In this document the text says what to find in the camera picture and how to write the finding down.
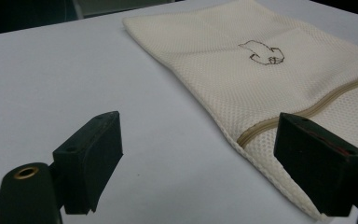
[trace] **zipper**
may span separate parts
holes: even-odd
[[[330,105],[333,101],[335,101],[340,95],[344,94],[347,91],[354,90],[356,88],[358,88],[358,79],[330,91],[315,105],[312,105],[311,107],[302,111],[298,111],[294,114],[309,119],[310,117],[315,116],[323,109],[325,109],[328,105]],[[279,122],[279,117],[266,119],[258,122],[257,124],[255,124],[248,130],[243,132],[241,136],[238,138],[237,143],[242,148],[245,148],[246,145],[259,134],[269,129],[278,127],[278,122]]]

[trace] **mesh laundry bag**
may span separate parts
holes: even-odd
[[[252,0],[126,18],[230,144],[310,216],[309,197],[273,156],[281,112],[308,117],[358,147],[358,47]]]

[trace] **black outline drawing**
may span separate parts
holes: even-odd
[[[269,65],[282,63],[284,60],[284,55],[280,49],[270,48],[269,46],[255,40],[249,40],[239,46],[250,50],[253,54],[249,58],[256,63]]]

